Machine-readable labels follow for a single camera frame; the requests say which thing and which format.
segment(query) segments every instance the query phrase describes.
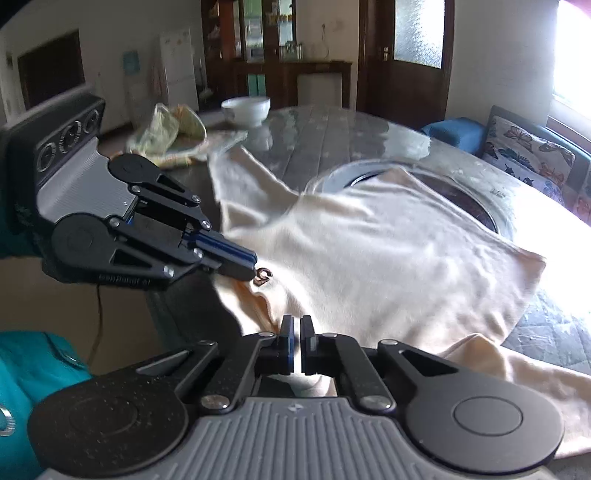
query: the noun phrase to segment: cable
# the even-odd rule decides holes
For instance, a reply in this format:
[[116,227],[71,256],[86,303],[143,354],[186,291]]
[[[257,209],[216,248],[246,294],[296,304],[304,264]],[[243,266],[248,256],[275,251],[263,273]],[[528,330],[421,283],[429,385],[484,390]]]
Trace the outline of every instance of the cable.
[[100,297],[100,285],[96,286],[96,301],[99,306],[99,326],[96,330],[95,341],[92,343],[88,360],[86,361],[89,367],[92,366],[95,361],[96,351],[99,349],[100,342],[103,339],[103,301]]
[[324,39],[325,32],[326,32],[326,24],[322,24],[322,43],[326,47],[326,55],[324,56],[324,58],[327,59],[330,55],[330,48],[329,48],[328,43],[326,43],[326,40]]

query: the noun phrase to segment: floor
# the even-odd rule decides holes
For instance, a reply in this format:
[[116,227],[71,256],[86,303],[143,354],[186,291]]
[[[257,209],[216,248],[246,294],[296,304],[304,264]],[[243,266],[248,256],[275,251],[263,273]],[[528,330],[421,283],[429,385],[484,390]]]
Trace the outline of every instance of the floor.
[[[123,150],[128,134],[112,137],[99,151],[112,156]],[[94,374],[103,374],[163,351],[144,292],[101,287],[104,332]],[[65,337],[86,360],[98,327],[96,287],[62,284],[46,276],[38,258],[0,261],[0,330],[39,330]]]

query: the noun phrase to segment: ribbed gray surface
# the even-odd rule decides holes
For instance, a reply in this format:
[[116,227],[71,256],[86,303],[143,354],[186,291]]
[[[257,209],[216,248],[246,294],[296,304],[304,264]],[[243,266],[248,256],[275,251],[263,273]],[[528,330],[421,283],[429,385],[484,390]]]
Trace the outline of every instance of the ribbed gray surface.
[[[358,413],[344,398],[249,398],[238,411],[201,419],[175,453],[121,480],[124,478],[454,480],[471,477],[429,463],[408,445],[394,422]],[[539,469],[513,478],[550,480],[554,477]],[[40,480],[72,478],[47,471]]]
[[43,218],[56,223],[71,213],[92,213],[100,218],[125,216],[135,195],[126,183],[110,174],[109,159],[96,151],[93,138],[41,187],[37,207]]

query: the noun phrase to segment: food wrapper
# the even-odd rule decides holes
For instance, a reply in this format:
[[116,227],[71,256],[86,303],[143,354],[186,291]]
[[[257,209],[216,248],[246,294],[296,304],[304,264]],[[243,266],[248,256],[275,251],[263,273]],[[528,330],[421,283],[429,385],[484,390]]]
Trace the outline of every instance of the food wrapper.
[[247,136],[245,131],[212,131],[207,134],[199,116],[186,105],[154,108],[150,124],[133,134],[126,150],[149,159],[160,168],[176,168],[205,161],[228,150]]

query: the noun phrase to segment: patterned cushion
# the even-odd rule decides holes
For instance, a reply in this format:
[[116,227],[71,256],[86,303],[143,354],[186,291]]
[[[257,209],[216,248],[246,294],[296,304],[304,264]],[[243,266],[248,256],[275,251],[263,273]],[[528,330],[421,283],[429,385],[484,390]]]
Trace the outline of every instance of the patterned cushion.
[[583,182],[583,187],[574,203],[573,213],[591,226],[591,168]]
[[482,159],[564,205],[562,188],[574,164],[570,150],[494,116]]

